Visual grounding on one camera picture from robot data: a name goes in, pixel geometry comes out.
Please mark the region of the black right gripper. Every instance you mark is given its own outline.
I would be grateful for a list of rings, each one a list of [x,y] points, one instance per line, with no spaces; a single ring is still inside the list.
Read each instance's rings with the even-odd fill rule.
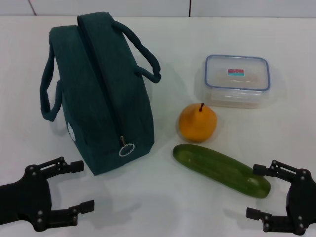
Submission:
[[[264,232],[303,235],[309,225],[316,222],[316,183],[306,169],[297,169],[273,160],[269,167],[255,164],[252,173],[276,177],[291,183],[287,198],[287,216],[273,216],[257,209],[247,208],[246,218],[261,220]]]

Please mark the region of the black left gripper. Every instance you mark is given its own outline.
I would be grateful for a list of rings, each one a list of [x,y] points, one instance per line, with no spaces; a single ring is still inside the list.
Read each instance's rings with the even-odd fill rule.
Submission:
[[[20,180],[0,187],[0,223],[3,225],[20,220],[28,221],[37,232],[47,229],[47,220],[48,226],[76,226],[79,214],[94,211],[94,200],[68,209],[51,211],[51,195],[47,178],[83,170],[82,160],[67,164],[64,157],[39,166],[26,167]]]

